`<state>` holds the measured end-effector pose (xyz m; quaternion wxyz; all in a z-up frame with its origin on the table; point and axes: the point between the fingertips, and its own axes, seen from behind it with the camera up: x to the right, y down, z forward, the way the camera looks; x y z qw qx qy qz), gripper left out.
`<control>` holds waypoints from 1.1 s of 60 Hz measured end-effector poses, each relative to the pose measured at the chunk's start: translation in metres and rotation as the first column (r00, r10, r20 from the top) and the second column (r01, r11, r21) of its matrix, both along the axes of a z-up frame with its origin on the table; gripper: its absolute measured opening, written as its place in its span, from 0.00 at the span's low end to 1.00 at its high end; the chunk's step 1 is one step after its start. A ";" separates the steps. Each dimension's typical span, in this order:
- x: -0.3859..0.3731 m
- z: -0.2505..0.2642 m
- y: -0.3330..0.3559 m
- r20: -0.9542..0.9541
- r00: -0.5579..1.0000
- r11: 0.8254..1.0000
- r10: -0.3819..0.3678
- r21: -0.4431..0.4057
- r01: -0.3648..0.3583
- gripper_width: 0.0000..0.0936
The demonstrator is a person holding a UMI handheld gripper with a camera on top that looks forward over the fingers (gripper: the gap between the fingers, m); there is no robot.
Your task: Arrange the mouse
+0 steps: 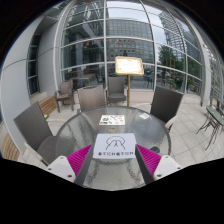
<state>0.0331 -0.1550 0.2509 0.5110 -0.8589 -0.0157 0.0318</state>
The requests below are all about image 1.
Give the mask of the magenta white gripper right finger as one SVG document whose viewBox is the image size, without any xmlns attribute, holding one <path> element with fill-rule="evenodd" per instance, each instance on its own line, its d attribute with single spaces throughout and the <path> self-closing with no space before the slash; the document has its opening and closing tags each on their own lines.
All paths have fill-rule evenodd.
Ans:
<svg viewBox="0 0 224 224">
<path fill-rule="evenodd" d="M 169 155 L 160 156 L 151 149 L 137 145 L 135 155 L 145 184 L 152 183 L 182 169 Z"/>
</svg>

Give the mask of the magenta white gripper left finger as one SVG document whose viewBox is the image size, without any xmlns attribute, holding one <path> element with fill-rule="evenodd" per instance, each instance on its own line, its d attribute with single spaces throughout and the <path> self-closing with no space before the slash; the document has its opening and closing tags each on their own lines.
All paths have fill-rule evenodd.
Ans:
<svg viewBox="0 0 224 224">
<path fill-rule="evenodd" d="M 59 156 L 46 168 L 46 170 L 56 176 L 75 183 L 76 185 L 82 186 L 92 157 L 93 148 L 89 145 L 68 157 Z"/>
</svg>

